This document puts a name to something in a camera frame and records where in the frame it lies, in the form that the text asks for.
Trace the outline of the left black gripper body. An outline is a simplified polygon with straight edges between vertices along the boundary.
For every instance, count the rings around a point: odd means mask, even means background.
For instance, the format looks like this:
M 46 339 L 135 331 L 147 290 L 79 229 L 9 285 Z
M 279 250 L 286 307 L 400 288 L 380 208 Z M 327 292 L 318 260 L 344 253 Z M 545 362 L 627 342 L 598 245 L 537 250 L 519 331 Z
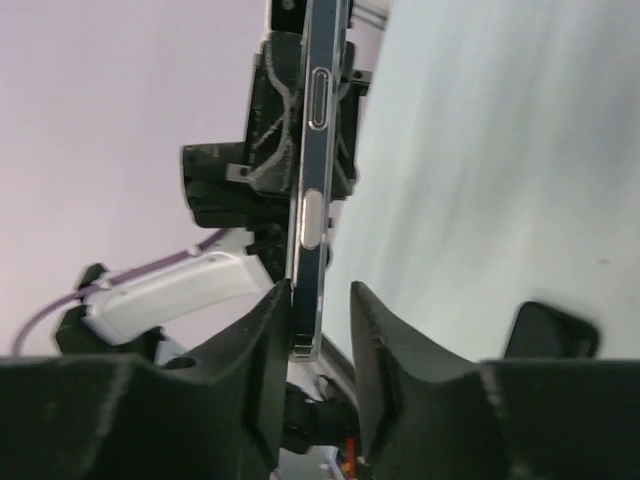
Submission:
M 301 36 L 274 32 L 254 57 L 246 133 L 240 142 L 182 150 L 186 201 L 203 228 L 244 228 L 269 276 L 285 275 L 290 195 L 301 145 Z

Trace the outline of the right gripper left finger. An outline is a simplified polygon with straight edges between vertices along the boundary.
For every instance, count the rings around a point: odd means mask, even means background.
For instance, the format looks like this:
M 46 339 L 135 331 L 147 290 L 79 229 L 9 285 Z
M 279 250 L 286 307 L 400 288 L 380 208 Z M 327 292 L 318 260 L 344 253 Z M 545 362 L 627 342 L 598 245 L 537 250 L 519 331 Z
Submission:
M 277 465 L 291 288 L 171 369 L 134 355 L 5 358 L 5 479 L 266 479 Z

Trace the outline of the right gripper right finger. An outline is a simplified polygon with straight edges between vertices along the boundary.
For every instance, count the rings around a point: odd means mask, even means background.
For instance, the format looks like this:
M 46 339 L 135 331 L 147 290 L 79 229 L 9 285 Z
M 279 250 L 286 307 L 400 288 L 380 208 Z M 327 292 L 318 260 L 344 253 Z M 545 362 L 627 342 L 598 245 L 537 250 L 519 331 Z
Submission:
M 351 287 L 363 454 L 378 479 L 635 479 L 639 365 L 474 363 Z

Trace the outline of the phone from clear case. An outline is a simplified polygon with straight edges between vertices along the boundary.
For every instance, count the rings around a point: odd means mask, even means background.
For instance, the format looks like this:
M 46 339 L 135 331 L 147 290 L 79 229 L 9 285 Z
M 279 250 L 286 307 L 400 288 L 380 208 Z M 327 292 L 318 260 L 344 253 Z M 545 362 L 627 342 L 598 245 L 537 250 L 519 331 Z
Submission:
M 348 1 L 307 3 L 301 56 L 301 138 L 297 181 L 291 190 L 287 265 L 292 282 L 293 362 L 316 360 L 321 346 L 335 122 L 349 10 Z

